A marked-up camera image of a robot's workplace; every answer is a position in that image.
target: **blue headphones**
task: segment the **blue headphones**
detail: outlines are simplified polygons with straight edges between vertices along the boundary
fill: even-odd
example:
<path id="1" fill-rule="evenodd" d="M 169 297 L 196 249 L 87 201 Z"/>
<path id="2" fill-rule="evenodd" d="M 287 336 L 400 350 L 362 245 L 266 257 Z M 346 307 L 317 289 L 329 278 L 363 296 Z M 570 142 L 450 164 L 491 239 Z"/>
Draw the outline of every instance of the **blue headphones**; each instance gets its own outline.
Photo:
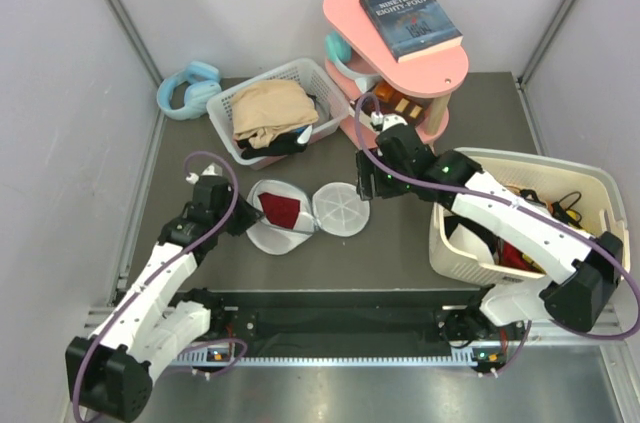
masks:
<path id="1" fill-rule="evenodd" d="M 188 82 L 184 94 L 184 106 L 171 108 L 171 97 L 177 86 Z M 207 112 L 207 101 L 220 93 L 220 71 L 215 66 L 192 61 L 184 71 L 170 76 L 162 82 L 156 101 L 162 112 L 174 120 L 190 120 Z"/>
<path id="2" fill-rule="evenodd" d="M 325 37 L 324 50 L 327 53 L 327 58 L 336 69 L 350 80 L 355 81 L 361 92 L 370 90 L 380 81 L 380 75 L 377 73 L 358 73 L 345 65 L 351 59 L 351 46 L 336 31 L 332 31 Z"/>

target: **storage basket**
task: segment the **storage basket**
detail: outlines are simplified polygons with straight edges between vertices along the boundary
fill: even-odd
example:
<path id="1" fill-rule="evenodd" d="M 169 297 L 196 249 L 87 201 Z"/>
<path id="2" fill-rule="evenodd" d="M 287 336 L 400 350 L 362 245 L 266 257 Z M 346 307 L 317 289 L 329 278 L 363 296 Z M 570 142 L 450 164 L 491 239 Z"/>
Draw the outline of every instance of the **storage basket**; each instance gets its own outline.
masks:
<path id="1" fill-rule="evenodd" d="M 605 230 L 624 244 L 622 264 L 629 271 L 629 232 L 620 191 L 613 178 L 592 166 L 507 151 L 460 148 L 458 151 L 480 163 L 503 185 L 532 188 L 544 201 L 557 201 L 572 191 L 582 193 L 574 209 L 582 214 L 585 230 L 599 235 Z M 429 260 L 433 269 L 449 278 L 478 285 L 518 283 L 541 274 L 479 261 L 470 253 L 454 248 L 444 229 L 447 214 L 433 206 L 429 228 Z"/>
<path id="2" fill-rule="evenodd" d="M 250 160 L 242 158 L 242 150 L 238 148 L 233 139 L 231 98 L 241 89 L 257 81 L 273 79 L 295 80 L 308 94 L 316 97 L 316 110 L 320 118 L 313 125 L 309 144 L 335 132 L 340 122 L 349 115 L 349 102 L 345 96 L 325 71 L 309 58 L 292 61 L 217 94 L 207 102 L 209 118 L 236 163 L 250 166 L 254 170 L 264 168 L 283 157 L 263 156 Z"/>

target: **headphone ear cup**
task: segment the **headphone ear cup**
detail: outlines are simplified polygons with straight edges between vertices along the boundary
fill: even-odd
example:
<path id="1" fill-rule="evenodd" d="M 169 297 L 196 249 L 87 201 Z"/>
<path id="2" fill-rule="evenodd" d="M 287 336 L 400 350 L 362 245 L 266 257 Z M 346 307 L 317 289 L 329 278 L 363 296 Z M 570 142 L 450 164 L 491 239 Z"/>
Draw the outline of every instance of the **headphone ear cup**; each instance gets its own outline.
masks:
<path id="1" fill-rule="evenodd" d="M 179 78 L 176 75 L 170 76 L 165 79 L 158 88 L 156 93 L 156 102 L 160 108 L 165 110 L 171 110 L 171 97 L 173 96 L 173 90 L 180 83 Z"/>
<path id="2" fill-rule="evenodd" d="M 184 73 L 187 81 L 191 85 L 207 80 L 220 83 L 220 70 L 213 65 L 202 63 L 201 61 L 194 60 L 189 63 Z"/>
<path id="3" fill-rule="evenodd" d="M 214 80 L 199 81 L 190 85 L 184 93 L 184 106 L 206 105 L 209 98 L 222 91 L 220 84 Z"/>
<path id="4" fill-rule="evenodd" d="M 331 63 L 347 63 L 351 59 L 351 46 L 336 31 L 325 37 L 324 49 Z"/>

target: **gray floor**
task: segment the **gray floor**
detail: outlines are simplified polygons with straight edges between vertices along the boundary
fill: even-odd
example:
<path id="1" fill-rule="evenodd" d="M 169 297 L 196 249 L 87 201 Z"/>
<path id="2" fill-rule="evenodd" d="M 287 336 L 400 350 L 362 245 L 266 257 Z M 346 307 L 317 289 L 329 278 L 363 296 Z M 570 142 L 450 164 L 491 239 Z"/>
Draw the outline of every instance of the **gray floor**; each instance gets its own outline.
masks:
<path id="1" fill-rule="evenodd" d="M 509 73 L 472 73 L 449 103 L 450 123 L 436 151 L 461 146 L 535 153 L 527 121 Z M 192 151 L 228 156 L 209 119 L 168 120 L 153 173 L 130 278 L 144 266 L 162 225 L 191 198 L 182 161 Z M 259 179 L 293 183 L 309 194 L 332 181 L 355 182 L 355 147 L 340 131 L 304 153 L 260 171 L 233 165 L 243 195 Z M 201 170 L 208 164 L 202 161 Z M 431 205 L 407 195 L 374 200 L 368 226 L 352 238 L 318 233 L 284 256 L 267 255 L 246 235 L 220 238 L 183 289 L 391 289 L 460 288 L 436 274 L 428 261 Z"/>
<path id="2" fill-rule="evenodd" d="M 597 347 L 533 347 L 497 380 L 445 368 L 174 375 L 136 423 L 621 423 L 604 371 Z"/>

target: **pink shelf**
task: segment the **pink shelf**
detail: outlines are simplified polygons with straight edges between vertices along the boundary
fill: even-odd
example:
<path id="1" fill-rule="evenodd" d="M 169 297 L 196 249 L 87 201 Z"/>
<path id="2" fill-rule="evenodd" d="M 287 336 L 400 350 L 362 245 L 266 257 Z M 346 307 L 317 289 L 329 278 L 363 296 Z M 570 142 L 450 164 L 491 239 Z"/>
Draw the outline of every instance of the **pink shelf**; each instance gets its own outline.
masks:
<path id="1" fill-rule="evenodd" d="M 351 61 L 347 63 L 347 66 L 352 70 L 359 71 L 362 73 L 370 73 L 371 67 L 369 64 L 364 61 L 357 53 L 353 53 L 351 57 Z M 331 63 L 329 60 L 324 60 L 324 67 L 327 70 L 327 74 L 331 77 L 331 79 L 340 87 L 342 92 L 349 98 L 350 100 L 356 100 L 362 92 L 358 89 L 355 82 L 342 73 L 340 73 L 337 68 Z M 435 134 L 429 135 L 425 131 L 427 122 L 429 121 L 429 114 L 427 113 L 427 119 L 424 123 L 416 128 L 418 132 L 418 136 L 422 140 L 423 143 L 433 144 L 444 130 L 447 128 L 449 124 L 449 110 L 446 109 L 444 114 L 442 115 L 442 119 L 440 120 L 440 126 L 438 127 L 438 131 Z M 356 138 L 355 132 L 355 119 L 352 116 L 349 116 L 340 122 L 340 129 L 349 137 L 349 139 L 353 142 L 356 147 L 360 148 L 358 144 L 358 139 Z M 363 136 L 364 140 L 367 144 L 368 148 L 374 148 L 376 146 L 375 137 L 376 134 L 369 130 L 368 128 L 363 128 Z"/>
<path id="2" fill-rule="evenodd" d="M 461 46 L 398 63 L 359 0 L 324 0 L 323 10 L 331 26 L 402 93 L 422 98 L 448 95 L 467 76 L 469 59 Z"/>

